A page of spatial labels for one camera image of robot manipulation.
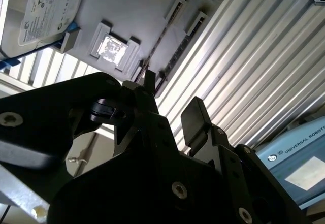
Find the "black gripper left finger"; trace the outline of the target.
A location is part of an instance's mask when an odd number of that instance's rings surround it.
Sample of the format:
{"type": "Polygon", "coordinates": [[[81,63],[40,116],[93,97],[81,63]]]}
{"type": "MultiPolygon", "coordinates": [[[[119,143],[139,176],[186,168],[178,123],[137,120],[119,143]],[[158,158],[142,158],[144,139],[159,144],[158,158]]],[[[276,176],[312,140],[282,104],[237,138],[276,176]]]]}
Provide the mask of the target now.
{"type": "Polygon", "coordinates": [[[98,72],[2,98],[1,197],[49,210],[77,178],[65,164],[73,141],[103,124],[115,127],[112,158],[145,143],[175,143],[154,96],[155,73],[147,71],[143,85],[98,72]]]}

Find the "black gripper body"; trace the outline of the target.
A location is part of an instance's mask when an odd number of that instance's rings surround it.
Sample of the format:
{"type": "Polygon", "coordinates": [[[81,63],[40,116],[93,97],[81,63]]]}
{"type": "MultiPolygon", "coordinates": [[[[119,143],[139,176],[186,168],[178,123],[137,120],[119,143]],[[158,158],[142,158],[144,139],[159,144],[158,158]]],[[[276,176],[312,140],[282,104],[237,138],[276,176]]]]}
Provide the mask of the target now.
{"type": "Polygon", "coordinates": [[[213,223],[225,216],[214,164],[145,143],[65,185],[49,223],[213,223]]]}

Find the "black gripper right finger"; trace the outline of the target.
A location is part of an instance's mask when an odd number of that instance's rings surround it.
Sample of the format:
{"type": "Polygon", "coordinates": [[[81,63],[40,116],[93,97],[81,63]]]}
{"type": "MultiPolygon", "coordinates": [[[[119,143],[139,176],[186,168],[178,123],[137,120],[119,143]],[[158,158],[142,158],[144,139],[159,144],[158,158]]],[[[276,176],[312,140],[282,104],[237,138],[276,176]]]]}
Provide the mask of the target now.
{"type": "Polygon", "coordinates": [[[184,140],[196,166],[193,189],[201,223],[304,223],[305,214],[246,145],[233,147],[202,99],[181,114],[184,140]]]}

